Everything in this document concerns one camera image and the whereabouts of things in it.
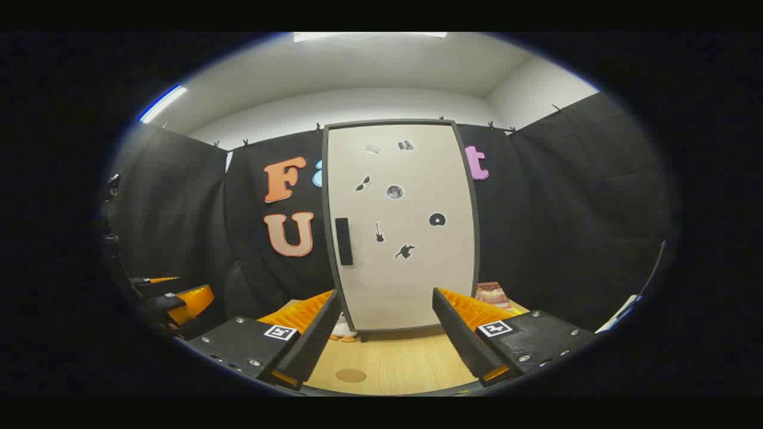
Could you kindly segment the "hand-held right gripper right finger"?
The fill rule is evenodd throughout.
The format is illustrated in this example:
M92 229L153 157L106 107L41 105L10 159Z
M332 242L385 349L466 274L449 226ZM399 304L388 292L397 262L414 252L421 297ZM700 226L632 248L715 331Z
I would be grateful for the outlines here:
M516 314L444 288L433 289L432 309L483 387L545 369L597 336L544 310Z

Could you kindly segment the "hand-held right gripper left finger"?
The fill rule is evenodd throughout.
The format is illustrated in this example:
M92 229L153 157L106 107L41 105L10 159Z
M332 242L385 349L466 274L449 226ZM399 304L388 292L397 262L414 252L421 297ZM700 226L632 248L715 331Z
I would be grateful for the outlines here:
M342 310L338 291L256 318L236 316L185 346L228 372L292 391L311 377Z

